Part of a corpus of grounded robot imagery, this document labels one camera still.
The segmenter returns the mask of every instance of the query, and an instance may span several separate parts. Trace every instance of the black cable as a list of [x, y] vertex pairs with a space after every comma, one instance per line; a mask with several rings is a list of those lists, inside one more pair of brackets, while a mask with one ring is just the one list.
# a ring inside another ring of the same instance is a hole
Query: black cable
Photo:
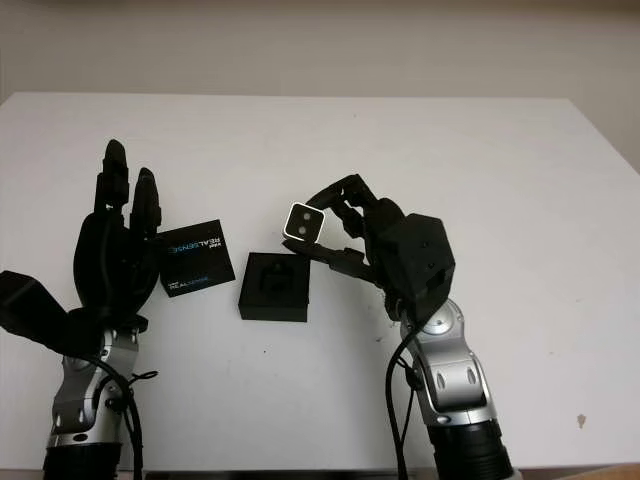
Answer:
[[133, 479], [142, 480], [142, 424], [140, 423], [140, 414], [138, 412], [138, 406], [133, 399], [133, 393], [130, 388], [129, 380], [120, 375], [116, 369], [106, 362], [103, 362], [99, 358], [83, 355], [77, 357], [81, 360], [85, 360], [96, 367], [101, 368], [107, 375], [109, 375], [114, 382], [118, 385], [118, 388], [122, 392], [122, 399], [126, 408], [131, 412], [131, 424], [129, 424], [128, 417], [125, 417], [125, 423], [127, 424], [127, 430], [129, 431], [129, 438], [131, 439], [131, 446], [133, 448]]
[[402, 436], [400, 437], [400, 444], [404, 447], [404, 439], [407, 437], [407, 430], [409, 428], [409, 419], [411, 418], [411, 407], [413, 406], [413, 396], [416, 391], [412, 388], [409, 395], [409, 406], [407, 407], [407, 415], [404, 417], [404, 427], [402, 427]]
[[409, 334], [400, 342], [400, 345], [398, 345], [398, 347], [394, 350], [391, 358], [389, 359], [389, 363], [387, 364], [387, 371], [384, 378], [384, 397], [387, 403], [389, 423], [391, 424], [393, 446], [396, 451], [396, 461], [398, 463], [398, 480], [408, 480], [409, 475], [407, 473], [407, 465], [404, 461], [404, 452], [402, 450], [400, 431], [398, 429], [398, 420], [396, 419], [396, 412], [395, 408], [393, 407], [393, 391], [391, 389], [391, 380], [393, 379], [393, 371], [395, 370], [396, 364], [398, 364], [400, 362], [399, 359], [402, 358], [402, 352], [404, 352], [405, 348], [407, 348], [407, 345], [409, 345], [413, 341], [413, 339], [416, 338], [418, 332], [420, 332], [424, 328], [427, 321], [429, 321], [429, 318], [426, 318], [419, 325], [413, 326]]

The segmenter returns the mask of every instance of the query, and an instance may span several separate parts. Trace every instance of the robotic hand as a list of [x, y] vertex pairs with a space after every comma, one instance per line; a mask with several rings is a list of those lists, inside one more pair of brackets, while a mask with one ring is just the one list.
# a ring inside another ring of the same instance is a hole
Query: robotic hand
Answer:
[[94, 210], [82, 224], [74, 256], [82, 308], [66, 313], [37, 280], [0, 273], [0, 325], [64, 355], [45, 480], [113, 480], [122, 418], [133, 446], [134, 478], [142, 479], [140, 417], [130, 384], [157, 372], [127, 377], [138, 353], [138, 334], [148, 325], [137, 311], [158, 279], [152, 241], [161, 213], [149, 170], [140, 171], [126, 228], [122, 207], [128, 198], [125, 151], [111, 140], [97, 179]]
[[[363, 214], [355, 207], [361, 207]], [[352, 238], [364, 239], [368, 264], [362, 252], [331, 250], [317, 243], [327, 208]], [[294, 204], [284, 235], [284, 246], [293, 252], [381, 288], [389, 317], [401, 322], [403, 339], [385, 378], [400, 479], [407, 478], [403, 455], [407, 425], [401, 436], [391, 391], [396, 365], [406, 370], [411, 398], [417, 393], [442, 480], [520, 478], [502, 445], [480, 362], [465, 342], [462, 312], [448, 299], [455, 260], [442, 221], [405, 216], [388, 198], [377, 199], [359, 175], [350, 175], [306, 205]], [[412, 366], [401, 356], [405, 348], [413, 357]]]

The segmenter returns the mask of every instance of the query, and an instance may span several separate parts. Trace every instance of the black plastic casing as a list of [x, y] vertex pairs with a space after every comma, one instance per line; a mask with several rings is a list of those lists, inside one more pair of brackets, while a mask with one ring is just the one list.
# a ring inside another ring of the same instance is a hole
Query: black plastic casing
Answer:
[[428, 430], [440, 480], [498, 480], [513, 475], [497, 420]]
[[300, 255], [251, 252], [238, 302], [242, 319], [306, 322], [309, 270]]
[[44, 480], [115, 480], [119, 443], [92, 443], [47, 449]]

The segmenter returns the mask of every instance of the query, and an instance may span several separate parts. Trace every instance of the white tabletop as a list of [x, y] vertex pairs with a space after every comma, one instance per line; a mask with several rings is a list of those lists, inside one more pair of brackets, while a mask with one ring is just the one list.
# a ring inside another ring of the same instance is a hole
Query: white tabletop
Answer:
[[[160, 371], [136, 387], [148, 469], [394, 467], [383, 384], [399, 333], [380, 294], [314, 264], [308, 323], [237, 310], [247, 254], [284, 251], [289, 205], [353, 172], [444, 219], [452, 298], [513, 463], [640, 461], [640, 177], [568, 101], [14, 95], [0, 108], [0, 268], [66, 308], [110, 138], [132, 183], [155, 173], [163, 230], [221, 219], [237, 276], [173, 299], [158, 287], [141, 311], [135, 370]], [[339, 247], [332, 220], [323, 240]], [[0, 468], [41, 467], [59, 360], [0, 332]], [[433, 464], [417, 408], [406, 450]]]

